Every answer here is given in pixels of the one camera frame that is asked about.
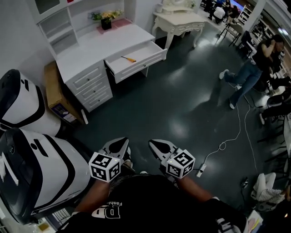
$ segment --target wire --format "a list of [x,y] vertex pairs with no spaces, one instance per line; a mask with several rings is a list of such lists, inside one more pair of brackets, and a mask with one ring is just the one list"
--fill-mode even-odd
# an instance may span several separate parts
[[[247,130],[246,130],[246,135],[247,135],[247,139],[249,140],[249,143],[250,143],[250,146],[251,146],[251,141],[250,141],[250,138],[249,138],[249,134],[247,133]],[[251,146],[251,152],[253,153],[253,158],[254,158],[254,164],[255,164],[255,168],[256,168],[256,173],[258,175],[258,169],[256,167],[256,159],[255,159],[254,150],[253,150],[253,147],[252,146]]]
[[219,145],[217,151],[214,151],[214,152],[210,153],[209,155],[207,155],[207,156],[205,157],[203,163],[206,163],[207,158],[208,158],[210,155],[212,155],[212,154],[214,154],[214,153],[216,153],[216,152],[219,152],[219,151],[224,151],[224,150],[226,149],[226,142],[234,141],[234,140],[236,140],[236,139],[238,138],[239,134],[241,133],[241,119],[240,119],[240,114],[239,114],[239,112],[238,112],[238,107],[236,106],[236,108],[237,108],[238,120],[239,120],[239,122],[240,122],[240,131],[238,132],[236,138],[235,138],[235,139],[229,139],[229,140],[226,140],[226,141],[222,142],[222,143]]

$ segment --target dark epoxy floor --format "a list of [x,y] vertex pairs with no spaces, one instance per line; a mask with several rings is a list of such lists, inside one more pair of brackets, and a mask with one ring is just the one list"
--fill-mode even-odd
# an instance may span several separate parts
[[[176,38],[167,60],[152,65],[147,78],[137,74],[113,85],[114,98],[94,110],[88,116],[89,125],[78,128],[74,136],[94,151],[114,138],[128,137],[134,169],[152,174],[160,174],[160,163],[148,148],[150,139],[169,140],[187,149],[196,158],[195,168],[223,141],[234,139],[240,129],[237,110],[228,105],[234,89],[219,81],[218,75],[226,68],[237,72],[243,61],[234,47],[228,47],[227,39],[216,43],[217,29],[211,25],[206,24],[195,49],[192,42],[196,32],[192,33],[184,39]],[[255,91],[251,95],[261,96]],[[195,171],[190,174],[203,188],[235,208],[243,203],[242,179],[250,180],[244,190],[248,199],[256,178],[244,125],[249,110],[247,102],[241,100],[238,109],[241,118],[238,139],[227,142],[224,151],[208,158],[201,178],[196,178]],[[258,113],[259,110],[251,108],[246,126],[261,173],[269,170],[263,161],[271,154],[267,143],[256,142],[269,134]]]

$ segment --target cabinet drawer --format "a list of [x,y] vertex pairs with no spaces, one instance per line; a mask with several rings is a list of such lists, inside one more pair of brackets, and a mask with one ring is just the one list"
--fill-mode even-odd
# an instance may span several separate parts
[[112,97],[113,95],[111,89],[108,88],[103,92],[95,94],[90,100],[83,104],[83,106],[87,109],[88,112],[91,112]]
[[76,97],[81,103],[85,103],[93,95],[106,90],[108,87],[110,87],[109,81],[107,76],[105,76],[79,92]]
[[[163,50],[154,42],[148,41],[114,54],[107,58],[105,62],[111,69],[115,82],[118,83],[136,72],[163,60],[166,52],[167,49]],[[135,59],[136,62],[131,62],[121,56]]]
[[85,69],[66,84],[70,90],[76,95],[92,83],[101,79],[105,75],[105,67],[103,61],[96,63],[94,66]]

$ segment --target white sneaker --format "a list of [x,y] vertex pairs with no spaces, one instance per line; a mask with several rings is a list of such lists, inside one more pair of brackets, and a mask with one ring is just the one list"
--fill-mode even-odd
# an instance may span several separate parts
[[260,113],[260,120],[261,120],[262,125],[265,125],[265,120],[264,120],[264,118],[263,118],[261,113]]
[[231,109],[235,109],[236,107],[233,106],[233,104],[231,103],[231,101],[229,101],[229,107],[231,107]]
[[224,78],[224,75],[225,75],[226,72],[229,72],[229,70],[225,70],[225,71],[223,71],[223,72],[221,72],[221,73],[219,74],[219,79],[220,79],[220,80],[222,80],[222,79]]

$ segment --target white vanity table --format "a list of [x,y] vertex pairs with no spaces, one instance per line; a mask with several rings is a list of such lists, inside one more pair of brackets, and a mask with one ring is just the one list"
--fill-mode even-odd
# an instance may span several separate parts
[[[111,0],[108,4],[96,0],[27,1],[63,82],[89,112],[113,97],[106,68],[119,83],[139,71],[147,75],[149,66],[166,58],[167,49],[157,46],[153,35],[134,24],[136,0]],[[101,34],[96,29],[100,24],[88,19],[90,12],[120,7],[122,18],[131,24]]]
[[189,0],[164,0],[162,12],[153,13],[156,19],[152,35],[156,36],[158,27],[168,33],[165,49],[169,49],[175,35],[184,37],[186,32],[192,30],[199,31],[199,35],[195,37],[193,42],[193,47],[196,47],[196,42],[202,33],[206,20],[194,13],[189,5]]

